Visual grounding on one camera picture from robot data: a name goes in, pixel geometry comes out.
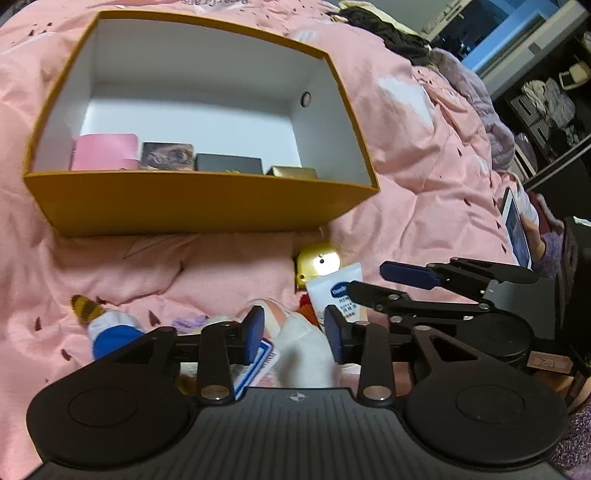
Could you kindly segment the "person's hand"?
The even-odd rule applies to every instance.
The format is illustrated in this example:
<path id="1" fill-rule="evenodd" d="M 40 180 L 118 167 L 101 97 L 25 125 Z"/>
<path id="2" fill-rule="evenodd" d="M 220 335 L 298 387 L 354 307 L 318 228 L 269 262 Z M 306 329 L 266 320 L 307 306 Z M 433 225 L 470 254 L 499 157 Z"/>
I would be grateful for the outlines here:
<path id="1" fill-rule="evenodd" d="M 522 214 L 520 218 L 530 250 L 531 269 L 539 277 L 554 277 L 556 270 L 554 237 L 551 234 L 542 235 L 538 225 L 525 214 Z"/>

